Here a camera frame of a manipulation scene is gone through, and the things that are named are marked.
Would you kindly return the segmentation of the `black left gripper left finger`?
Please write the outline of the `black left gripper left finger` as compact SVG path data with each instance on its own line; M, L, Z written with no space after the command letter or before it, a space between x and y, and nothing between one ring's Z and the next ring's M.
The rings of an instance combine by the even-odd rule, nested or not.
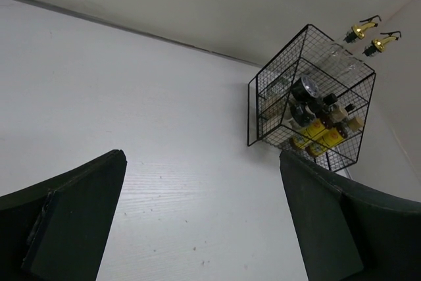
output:
M114 149L1 196L1 279L96 280L126 167Z

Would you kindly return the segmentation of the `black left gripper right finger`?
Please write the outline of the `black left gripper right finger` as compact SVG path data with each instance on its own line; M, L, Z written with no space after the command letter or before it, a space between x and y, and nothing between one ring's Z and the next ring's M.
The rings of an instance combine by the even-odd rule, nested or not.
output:
M420 203L280 154L309 280L419 280Z

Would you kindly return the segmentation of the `small yellow bottle cork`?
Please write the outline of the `small yellow bottle cork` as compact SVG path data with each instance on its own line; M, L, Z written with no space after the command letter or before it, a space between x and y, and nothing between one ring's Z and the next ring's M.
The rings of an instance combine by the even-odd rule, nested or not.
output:
M305 151L313 158L321 156L329 149L344 142L349 136L358 132L364 126L364 121L359 116L344 119L335 123L334 127L305 148Z
M333 121L328 117L317 118L306 128L301 129L290 138L289 144L295 150L302 150L322 137L333 125Z

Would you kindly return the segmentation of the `black-lid beige spice jar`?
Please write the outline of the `black-lid beige spice jar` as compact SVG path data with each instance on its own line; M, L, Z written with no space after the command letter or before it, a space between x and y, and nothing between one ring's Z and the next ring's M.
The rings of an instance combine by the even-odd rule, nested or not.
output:
M333 123L341 122L342 120L345 120L349 116L349 113L354 109L355 105L353 103L348 104L346 107L334 104L330 112L330 118Z

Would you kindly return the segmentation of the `black-cap white powder jar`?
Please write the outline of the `black-cap white powder jar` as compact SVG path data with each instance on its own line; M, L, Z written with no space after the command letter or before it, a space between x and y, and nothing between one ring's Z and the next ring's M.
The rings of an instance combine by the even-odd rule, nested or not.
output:
M294 130L299 130L308 126L314 119L314 116L306 110L303 103L290 103L287 108L286 121Z

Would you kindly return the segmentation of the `small black-cap back jar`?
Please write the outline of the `small black-cap back jar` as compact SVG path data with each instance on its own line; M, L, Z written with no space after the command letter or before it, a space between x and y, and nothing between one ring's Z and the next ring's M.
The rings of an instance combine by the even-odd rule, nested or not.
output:
M321 117L331 113L334 105L337 103L337 95L330 93L323 98L317 100L318 109L315 112L316 117Z

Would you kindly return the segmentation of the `grey-lid white powder shaker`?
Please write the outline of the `grey-lid white powder shaker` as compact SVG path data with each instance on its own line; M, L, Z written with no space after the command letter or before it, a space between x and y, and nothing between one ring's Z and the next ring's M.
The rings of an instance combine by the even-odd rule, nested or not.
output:
M296 101L307 102L319 97L316 82L307 75L302 75L291 87L291 94Z

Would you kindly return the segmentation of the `clear glass bottle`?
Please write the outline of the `clear glass bottle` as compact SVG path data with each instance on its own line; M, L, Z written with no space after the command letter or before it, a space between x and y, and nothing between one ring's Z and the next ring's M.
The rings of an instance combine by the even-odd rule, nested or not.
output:
M313 24L307 24L257 74L261 94L284 94L293 82L307 75L320 89L344 91L364 81L374 70L366 66L364 53L354 52L382 18L374 15L349 27L338 39L332 39Z

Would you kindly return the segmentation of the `glass bottle with dark sauce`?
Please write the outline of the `glass bottle with dark sauce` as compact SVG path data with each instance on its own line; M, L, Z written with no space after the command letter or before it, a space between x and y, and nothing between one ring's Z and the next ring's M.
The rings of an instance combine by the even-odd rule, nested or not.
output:
M383 37L374 38L364 48L364 51L362 53L349 55L345 58L343 62L344 68L340 74L341 77L343 77L346 80L353 79L359 73L359 70L364 66L368 58L372 58L380 53L383 53L385 51L386 45L393 41L398 41L402 37L400 31L382 32L380 33L380 35L383 35Z

